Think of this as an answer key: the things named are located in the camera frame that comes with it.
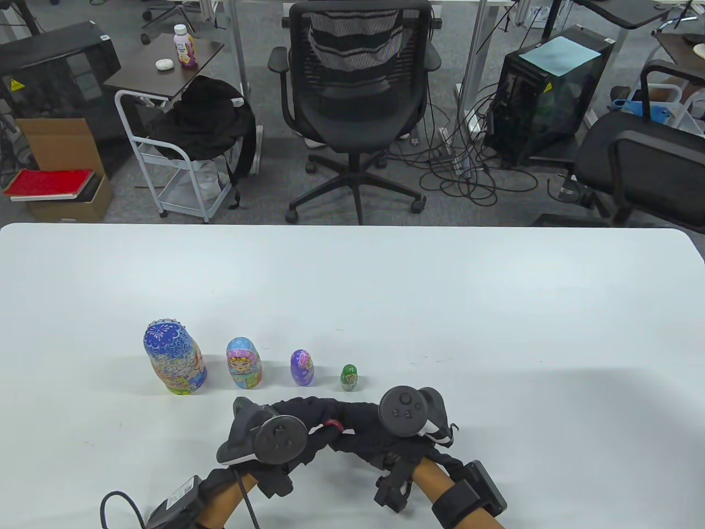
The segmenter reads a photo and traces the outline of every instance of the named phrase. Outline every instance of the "black chair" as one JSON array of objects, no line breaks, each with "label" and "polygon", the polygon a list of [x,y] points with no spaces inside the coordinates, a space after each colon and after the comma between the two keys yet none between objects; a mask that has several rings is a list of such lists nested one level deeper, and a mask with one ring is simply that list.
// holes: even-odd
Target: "black chair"
[{"label": "black chair", "polygon": [[585,135],[572,167],[578,183],[614,197],[610,212],[594,193],[602,219],[543,214],[534,226],[625,226],[635,209],[705,233],[705,138],[651,120],[650,72],[663,72],[704,86],[705,75],[666,61],[642,70],[642,117],[624,112],[602,116]]},{"label": "black chair", "polygon": [[[361,14],[383,18],[385,12],[390,13],[395,28],[401,27],[393,41],[379,34],[363,37],[359,28],[344,27]],[[397,137],[410,132],[426,110],[428,72],[441,67],[438,53],[428,42],[431,4],[425,0],[307,1],[294,4],[289,16],[291,50],[287,53],[284,47],[274,48],[268,65],[279,74],[284,121],[306,138],[346,153],[348,165],[310,155],[307,173],[315,172],[320,164],[338,175],[290,202],[286,221],[294,224],[297,207],[342,187],[352,189],[360,224],[360,186],[412,197],[412,213],[423,211],[425,196],[367,169]],[[380,27],[385,28],[388,22],[380,20]],[[362,51],[340,53],[341,49],[356,48],[361,38],[366,39]],[[385,48],[390,43],[394,46]],[[332,51],[324,54],[321,49]],[[379,50],[384,49],[394,51],[389,59],[380,57]],[[293,115],[286,83],[290,69]],[[363,153],[372,156],[361,162]]]}]

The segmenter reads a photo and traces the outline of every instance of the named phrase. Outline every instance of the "red wristband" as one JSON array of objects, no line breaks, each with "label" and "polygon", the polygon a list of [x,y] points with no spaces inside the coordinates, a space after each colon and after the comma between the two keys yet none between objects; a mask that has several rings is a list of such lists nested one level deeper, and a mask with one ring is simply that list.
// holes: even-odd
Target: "red wristband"
[{"label": "red wristband", "polygon": [[336,428],[338,428],[338,430],[340,431],[341,434],[343,433],[343,430],[345,429],[343,426],[343,423],[341,423],[339,420],[335,420],[335,419],[328,419],[326,422],[323,423],[323,426],[335,426]]}]

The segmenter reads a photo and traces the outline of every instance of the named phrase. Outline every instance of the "computer tower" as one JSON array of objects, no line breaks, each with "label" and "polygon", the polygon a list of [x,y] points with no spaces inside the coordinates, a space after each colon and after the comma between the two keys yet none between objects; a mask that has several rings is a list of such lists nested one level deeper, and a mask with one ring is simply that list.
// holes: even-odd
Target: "computer tower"
[{"label": "computer tower", "polygon": [[525,163],[533,154],[577,132],[614,47],[612,39],[579,25],[550,40],[559,37],[596,52],[588,52],[596,56],[562,75],[549,73],[522,57],[549,41],[519,49],[504,59],[484,144],[507,164]]},{"label": "computer tower", "polygon": [[14,117],[85,118],[109,176],[132,154],[114,90],[103,86],[120,61],[110,36],[95,23],[16,40],[0,50],[0,97]]}]

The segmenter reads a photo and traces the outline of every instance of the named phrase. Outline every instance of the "hand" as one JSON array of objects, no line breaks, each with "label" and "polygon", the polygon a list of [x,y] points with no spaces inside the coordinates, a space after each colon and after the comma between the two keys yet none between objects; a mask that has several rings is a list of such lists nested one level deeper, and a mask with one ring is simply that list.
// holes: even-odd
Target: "hand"
[{"label": "hand", "polygon": [[291,415],[303,422],[307,431],[315,427],[324,425],[318,430],[309,434],[306,447],[293,460],[281,465],[267,465],[259,461],[246,461],[234,465],[233,468],[241,475],[251,474],[258,482],[260,490],[266,496],[274,494],[284,496],[291,492],[293,486],[287,477],[301,463],[307,465],[313,461],[316,454],[337,439],[343,427],[335,422],[338,416],[340,403],[334,399],[318,399],[317,397],[301,398],[297,397],[288,401],[281,401],[272,404],[277,413],[281,415]]},{"label": "hand", "polygon": [[397,437],[379,420],[379,407],[370,403],[338,403],[338,420],[354,434],[342,434],[330,442],[335,451],[350,452],[381,470],[391,470],[396,461],[417,466],[435,448],[428,437]]}]

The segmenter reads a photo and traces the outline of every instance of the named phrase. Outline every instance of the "red book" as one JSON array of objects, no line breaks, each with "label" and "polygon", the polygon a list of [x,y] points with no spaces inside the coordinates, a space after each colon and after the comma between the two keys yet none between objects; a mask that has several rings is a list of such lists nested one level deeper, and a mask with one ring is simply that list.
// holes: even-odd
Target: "red book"
[{"label": "red book", "polygon": [[72,171],[30,171],[18,173],[3,194],[14,202],[28,200],[70,200],[76,198],[93,176],[92,169]]}]

